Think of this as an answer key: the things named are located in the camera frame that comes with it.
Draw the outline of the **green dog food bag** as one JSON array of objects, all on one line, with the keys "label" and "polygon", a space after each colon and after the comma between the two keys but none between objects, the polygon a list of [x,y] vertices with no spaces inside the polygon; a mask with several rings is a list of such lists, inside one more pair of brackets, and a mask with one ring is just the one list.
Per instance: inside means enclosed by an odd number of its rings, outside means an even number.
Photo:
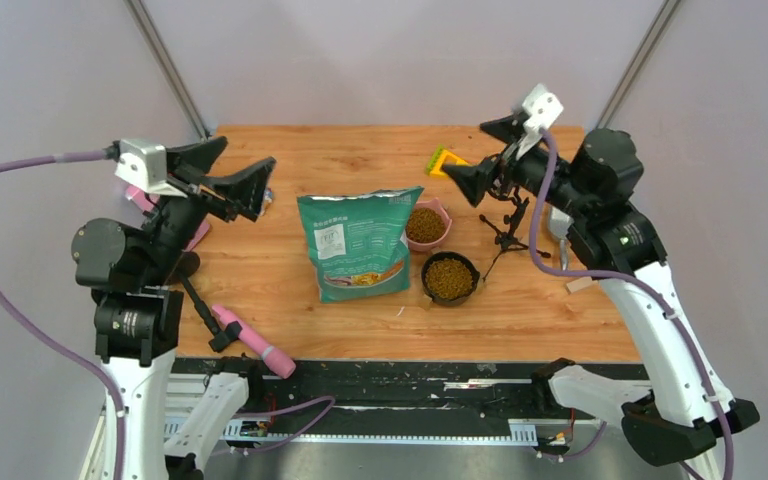
[{"label": "green dog food bag", "polygon": [[389,295],[411,285],[405,228],[424,188],[297,198],[323,303]]}]

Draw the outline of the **silver metal scoop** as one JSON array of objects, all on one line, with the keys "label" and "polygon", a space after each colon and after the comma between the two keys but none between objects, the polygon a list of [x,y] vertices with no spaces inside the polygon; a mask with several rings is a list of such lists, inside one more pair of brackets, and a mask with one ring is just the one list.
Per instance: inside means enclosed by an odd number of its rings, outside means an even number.
[{"label": "silver metal scoop", "polygon": [[547,227],[549,233],[557,241],[559,246],[560,268],[567,270],[569,268],[569,247],[567,234],[572,225],[572,218],[558,208],[550,207]]}]

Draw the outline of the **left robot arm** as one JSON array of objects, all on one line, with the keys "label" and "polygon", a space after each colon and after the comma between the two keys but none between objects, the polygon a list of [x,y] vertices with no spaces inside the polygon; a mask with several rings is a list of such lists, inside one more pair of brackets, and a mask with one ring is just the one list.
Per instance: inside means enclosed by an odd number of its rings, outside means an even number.
[{"label": "left robot arm", "polygon": [[107,389],[106,479],[200,479],[234,414],[265,403],[256,366],[233,360],[209,375],[183,427],[164,432],[184,302],[171,281],[183,274],[186,247],[206,217],[258,219],[276,166],[266,157],[214,176],[211,168],[227,145],[223,136],[179,147],[115,141],[105,155],[115,161],[116,175],[155,203],[138,227],[97,218],[72,240],[76,281],[95,304],[95,352]]}]

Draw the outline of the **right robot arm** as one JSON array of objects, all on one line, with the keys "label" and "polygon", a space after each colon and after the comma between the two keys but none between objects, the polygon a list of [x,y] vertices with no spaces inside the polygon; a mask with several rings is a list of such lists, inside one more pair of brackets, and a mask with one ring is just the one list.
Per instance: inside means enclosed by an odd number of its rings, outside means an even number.
[{"label": "right robot arm", "polygon": [[573,277],[594,280],[612,301],[649,379],[644,387],[613,380],[562,358],[533,374],[533,408],[549,418],[573,409],[616,426],[653,466],[689,469],[722,445],[721,474],[731,478],[734,435],[757,424],[759,411],[735,397],[707,360],[676,293],[665,247],[632,204],[644,167],[631,136],[592,130],[568,161],[547,128],[529,144],[525,120],[513,114],[483,123],[502,151],[474,165],[447,164],[444,171],[472,205],[524,189],[534,195],[536,213],[552,206],[571,218],[567,237],[581,262]]}]

